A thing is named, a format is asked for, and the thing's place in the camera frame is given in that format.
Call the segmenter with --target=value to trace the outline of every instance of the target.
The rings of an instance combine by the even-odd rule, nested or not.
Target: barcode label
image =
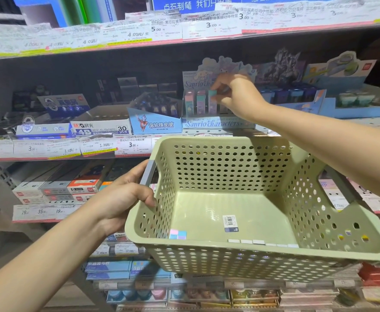
[[[224,215],[223,225],[226,232],[239,232],[238,224],[235,215]]]

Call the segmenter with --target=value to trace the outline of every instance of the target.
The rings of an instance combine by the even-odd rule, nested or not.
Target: forearm
[[[270,104],[255,122],[380,196],[380,129]]]
[[[40,310],[104,238],[85,204],[0,270],[0,311]]]

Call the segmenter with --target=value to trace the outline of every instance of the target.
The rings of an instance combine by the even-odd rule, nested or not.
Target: person's right hand
[[[217,90],[216,99],[219,104],[251,123],[255,123],[255,115],[269,105],[250,78],[243,74],[221,73],[210,89]]]

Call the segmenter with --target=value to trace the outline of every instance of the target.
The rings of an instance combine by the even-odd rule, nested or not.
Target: basket handle
[[[356,202],[359,205],[361,205],[364,209],[367,209],[368,211],[374,213],[373,210],[370,209],[369,205],[357,192],[357,190],[353,187],[353,185],[350,184],[346,176],[344,176],[342,173],[336,171],[334,168],[328,165],[326,165],[325,170],[327,171],[327,174],[331,177],[333,182],[336,184],[338,189],[341,191],[341,193],[344,195],[349,204]]]
[[[139,182],[141,185],[145,185],[147,187],[150,186],[156,167],[157,163],[154,160],[148,161],[147,167],[142,175],[141,182]]]

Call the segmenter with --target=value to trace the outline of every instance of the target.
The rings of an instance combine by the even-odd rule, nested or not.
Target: shopping basket
[[[138,202],[125,231],[167,271],[307,283],[380,261],[377,216],[282,137],[165,137],[141,184],[155,168],[157,206]],[[324,169],[349,202],[341,212],[319,184]]]

